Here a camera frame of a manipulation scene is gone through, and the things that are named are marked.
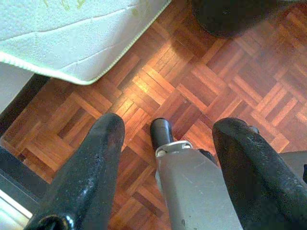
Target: wooden parquet floor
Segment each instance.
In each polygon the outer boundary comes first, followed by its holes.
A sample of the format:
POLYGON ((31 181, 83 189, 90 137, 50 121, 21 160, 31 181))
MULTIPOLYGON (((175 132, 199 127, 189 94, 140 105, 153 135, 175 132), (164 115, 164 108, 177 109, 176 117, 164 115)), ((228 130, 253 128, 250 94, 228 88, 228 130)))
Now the wooden parquet floor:
POLYGON ((50 183, 106 112, 126 126, 109 229, 169 230, 154 178, 154 118, 168 119, 176 139, 213 154, 213 123, 227 116, 258 127, 278 152, 307 149, 307 6, 223 39, 175 0, 95 84, 52 79, 1 144, 50 183))

